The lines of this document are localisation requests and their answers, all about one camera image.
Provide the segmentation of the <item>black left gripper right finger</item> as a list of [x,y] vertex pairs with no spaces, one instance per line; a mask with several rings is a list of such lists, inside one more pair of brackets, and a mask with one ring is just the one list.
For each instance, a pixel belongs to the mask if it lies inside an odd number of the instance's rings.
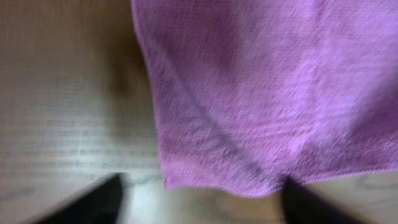
[[367,224],[365,217],[321,197],[290,176],[284,177],[281,208],[287,224]]

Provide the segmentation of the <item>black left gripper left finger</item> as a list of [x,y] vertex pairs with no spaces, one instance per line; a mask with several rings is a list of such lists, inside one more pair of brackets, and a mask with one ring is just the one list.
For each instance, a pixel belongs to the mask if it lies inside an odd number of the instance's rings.
[[116,174],[34,224],[116,224],[122,202],[121,175]]

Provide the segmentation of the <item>purple cloth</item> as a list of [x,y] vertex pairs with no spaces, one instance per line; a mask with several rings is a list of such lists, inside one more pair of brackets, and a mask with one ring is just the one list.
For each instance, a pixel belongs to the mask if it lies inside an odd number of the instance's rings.
[[397,0],[133,0],[168,188],[397,169]]

